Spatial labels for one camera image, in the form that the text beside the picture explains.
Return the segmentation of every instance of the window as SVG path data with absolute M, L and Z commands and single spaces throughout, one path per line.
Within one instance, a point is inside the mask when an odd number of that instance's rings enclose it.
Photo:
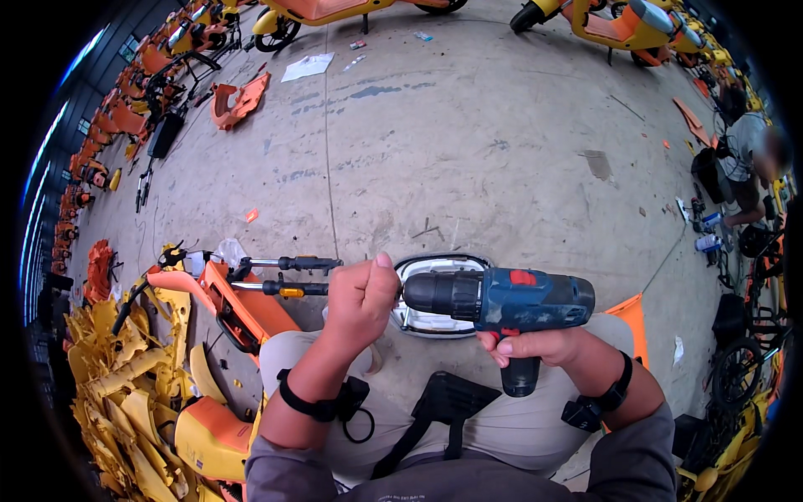
M 86 120 L 83 117 L 78 119 L 78 130 L 84 136 L 87 136 L 89 134 L 89 120 Z
M 129 35 L 125 43 L 120 47 L 120 50 L 117 51 L 117 54 L 123 56 L 123 59 L 131 63 L 134 60 L 134 56 L 137 55 L 137 46 L 139 44 L 140 41 L 135 39 L 134 35 Z

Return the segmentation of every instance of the scooter fender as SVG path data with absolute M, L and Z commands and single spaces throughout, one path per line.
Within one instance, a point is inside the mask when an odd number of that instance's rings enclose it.
M 279 17 L 279 12 L 269 10 L 264 16 L 257 19 L 254 27 L 251 28 L 256 35 L 269 35 L 279 29 L 276 19 Z
M 541 8 L 541 12 L 548 18 L 550 14 L 555 12 L 560 8 L 561 0 L 531 0 L 535 3 L 538 7 Z

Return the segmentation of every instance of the hand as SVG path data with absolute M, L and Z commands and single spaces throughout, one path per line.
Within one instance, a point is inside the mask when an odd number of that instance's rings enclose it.
M 385 331 L 398 288 L 393 261 L 385 252 L 371 261 L 335 268 L 322 336 L 336 338 L 355 357 Z
M 590 333 L 583 328 L 548 329 L 505 337 L 497 344 L 494 335 L 478 331 L 477 338 L 500 368 L 507 367 L 510 357 L 540 357 L 547 366 L 561 366 L 577 355 L 578 340 L 585 334 Z

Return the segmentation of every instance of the gray sleeve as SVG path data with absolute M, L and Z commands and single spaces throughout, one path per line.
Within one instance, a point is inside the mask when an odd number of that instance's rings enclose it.
M 314 450 L 285 450 L 257 436 L 246 461 L 249 502 L 317 502 L 337 496 L 332 471 Z
M 675 500 L 672 439 L 665 402 L 650 417 L 600 439 L 591 453 L 587 493 L 602 500 Z

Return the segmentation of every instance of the person's left hand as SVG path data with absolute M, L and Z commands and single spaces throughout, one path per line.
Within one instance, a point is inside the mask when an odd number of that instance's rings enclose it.
M 393 260 L 385 252 L 370 261 L 335 268 L 322 336 L 336 338 L 356 356 L 385 331 L 398 289 Z

